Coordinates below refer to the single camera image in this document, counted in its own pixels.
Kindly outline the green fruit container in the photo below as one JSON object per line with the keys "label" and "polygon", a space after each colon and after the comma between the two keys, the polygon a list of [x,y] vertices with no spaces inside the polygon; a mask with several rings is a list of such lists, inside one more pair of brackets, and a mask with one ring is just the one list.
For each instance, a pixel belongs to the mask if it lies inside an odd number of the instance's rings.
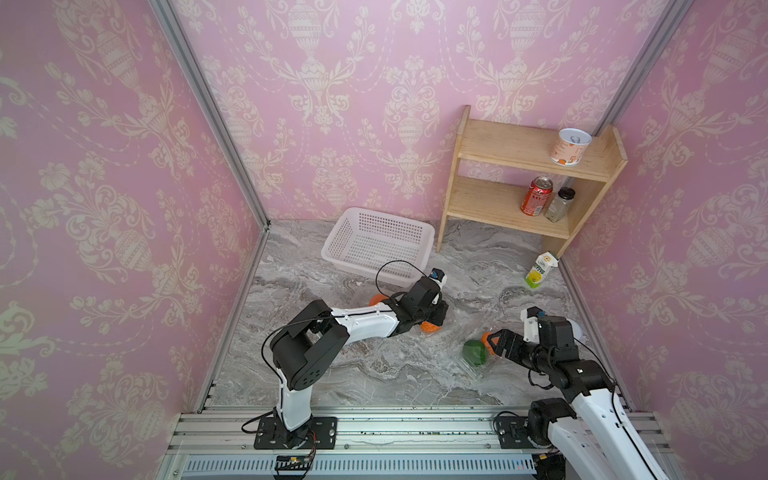
{"label": "green fruit container", "polygon": [[481,340],[467,340],[462,346],[462,358],[473,367],[480,367],[487,362],[488,351]]}

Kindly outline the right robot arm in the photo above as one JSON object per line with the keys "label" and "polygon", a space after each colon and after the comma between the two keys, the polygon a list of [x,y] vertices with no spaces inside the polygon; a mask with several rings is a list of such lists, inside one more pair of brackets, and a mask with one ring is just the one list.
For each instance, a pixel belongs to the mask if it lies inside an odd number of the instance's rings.
{"label": "right robot arm", "polygon": [[561,392],[531,404],[529,440],[553,447],[582,479],[666,479],[668,475],[642,440],[600,362],[580,357],[581,328],[531,307],[522,312],[524,332],[487,332],[493,355],[547,377]]}

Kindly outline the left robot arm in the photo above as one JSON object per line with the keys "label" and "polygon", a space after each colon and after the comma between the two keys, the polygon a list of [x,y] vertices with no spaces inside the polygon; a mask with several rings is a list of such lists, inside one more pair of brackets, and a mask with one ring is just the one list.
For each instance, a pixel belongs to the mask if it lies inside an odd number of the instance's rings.
{"label": "left robot arm", "polygon": [[269,342],[273,369],[279,377],[276,416],[281,426],[293,434],[308,425],[312,387],[344,347],[398,336],[423,323],[440,327],[448,310],[442,290],[443,280],[428,276],[409,291],[367,307],[332,308],[323,300],[307,305]]}

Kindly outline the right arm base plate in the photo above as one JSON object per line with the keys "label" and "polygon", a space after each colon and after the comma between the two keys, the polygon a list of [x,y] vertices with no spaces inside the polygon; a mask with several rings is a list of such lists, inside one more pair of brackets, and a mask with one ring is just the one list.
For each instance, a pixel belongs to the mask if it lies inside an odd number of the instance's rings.
{"label": "right arm base plate", "polygon": [[497,435],[502,450],[530,450],[537,445],[529,437],[526,417],[502,413],[492,420],[492,428]]}

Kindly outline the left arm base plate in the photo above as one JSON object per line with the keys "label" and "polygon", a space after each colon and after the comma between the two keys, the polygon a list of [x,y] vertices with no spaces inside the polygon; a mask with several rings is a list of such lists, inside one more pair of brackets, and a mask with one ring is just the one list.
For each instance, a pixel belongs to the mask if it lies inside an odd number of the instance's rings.
{"label": "left arm base plate", "polygon": [[311,417],[294,431],[273,416],[259,420],[255,450],[319,449],[333,450],[338,431],[337,417]]}

